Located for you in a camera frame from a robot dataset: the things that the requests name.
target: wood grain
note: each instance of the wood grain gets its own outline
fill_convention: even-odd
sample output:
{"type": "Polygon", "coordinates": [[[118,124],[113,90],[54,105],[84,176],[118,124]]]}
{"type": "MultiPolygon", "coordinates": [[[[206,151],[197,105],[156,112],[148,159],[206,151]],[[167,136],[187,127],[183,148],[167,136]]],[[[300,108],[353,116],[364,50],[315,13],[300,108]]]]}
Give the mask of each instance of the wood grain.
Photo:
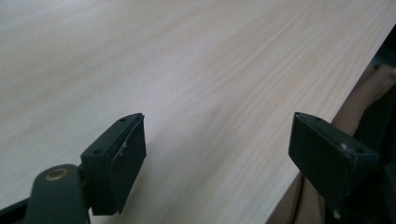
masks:
{"type": "Polygon", "coordinates": [[[93,223],[263,223],[293,112],[331,120],[395,22],[393,0],[1,1],[0,208],[142,112],[131,197],[93,223]]]}

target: wooden table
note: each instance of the wooden table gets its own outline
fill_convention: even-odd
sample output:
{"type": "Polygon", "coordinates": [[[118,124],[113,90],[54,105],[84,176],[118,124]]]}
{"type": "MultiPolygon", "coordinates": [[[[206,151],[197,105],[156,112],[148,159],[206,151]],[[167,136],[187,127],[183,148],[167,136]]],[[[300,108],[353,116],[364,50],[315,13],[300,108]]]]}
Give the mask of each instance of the wooden table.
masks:
{"type": "Polygon", "coordinates": [[[93,223],[263,223],[293,112],[331,120],[395,22],[394,0],[1,1],[0,208],[142,112],[129,201],[93,223]]]}

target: clamp jaw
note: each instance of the clamp jaw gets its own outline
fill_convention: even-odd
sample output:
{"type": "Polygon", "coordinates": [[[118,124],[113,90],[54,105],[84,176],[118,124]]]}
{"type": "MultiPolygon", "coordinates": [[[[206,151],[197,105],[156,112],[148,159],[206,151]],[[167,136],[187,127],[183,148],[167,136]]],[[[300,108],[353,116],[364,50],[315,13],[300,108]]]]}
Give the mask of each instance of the clamp jaw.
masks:
{"type": "Polygon", "coordinates": [[[362,223],[379,209],[388,211],[387,218],[396,223],[396,163],[381,167],[378,153],[327,121],[303,113],[294,114],[289,155],[337,223],[362,223]]]}
{"type": "Polygon", "coordinates": [[[82,154],[81,165],[64,164],[35,179],[30,199],[0,211],[1,223],[90,223],[121,213],[146,157],[144,116],[117,120],[82,154]]]}

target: black mount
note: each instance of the black mount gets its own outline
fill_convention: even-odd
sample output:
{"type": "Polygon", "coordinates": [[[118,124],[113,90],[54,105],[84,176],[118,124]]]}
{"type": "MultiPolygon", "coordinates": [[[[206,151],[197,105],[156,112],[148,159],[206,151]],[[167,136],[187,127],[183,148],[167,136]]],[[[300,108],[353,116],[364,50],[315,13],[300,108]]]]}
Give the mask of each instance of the black mount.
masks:
{"type": "Polygon", "coordinates": [[[90,223],[121,213],[146,158],[144,116],[117,120],[82,154],[79,167],[54,166],[35,178],[30,199],[0,211],[0,223],[90,223]]]}

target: black plastic part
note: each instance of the black plastic part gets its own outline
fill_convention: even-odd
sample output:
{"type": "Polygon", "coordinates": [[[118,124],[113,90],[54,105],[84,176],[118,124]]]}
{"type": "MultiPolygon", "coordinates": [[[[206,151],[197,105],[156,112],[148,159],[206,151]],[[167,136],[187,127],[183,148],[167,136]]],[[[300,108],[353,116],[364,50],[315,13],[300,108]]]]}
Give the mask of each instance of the black plastic part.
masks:
{"type": "Polygon", "coordinates": [[[326,204],[337,209],[375,170],[378,155],[327,121],[295,113],[289,155],[326,204]]]}
{"type": "Polygon", "coordinates": [[[81,154],[85,194],[96,216],[122,212],[146,157],[143,119],[140,113],[119,119],[81,154]]]}
{"type": "Polygon", "coordinates": [[[22,224],[29,199],[25,199],[0,211],[0,223],[22,224]]]}
{"type": "Polygon", "coordinates": [[[23,223],[90,223],[77,166],[54,166],[35,178],[23,223]]]}
{"type": "Polygon", "coordinates": [[[384,188],[383,196],[390,214],[392,223],[396,223],[396,164],[389,164],[384,167],[384,188]]]}

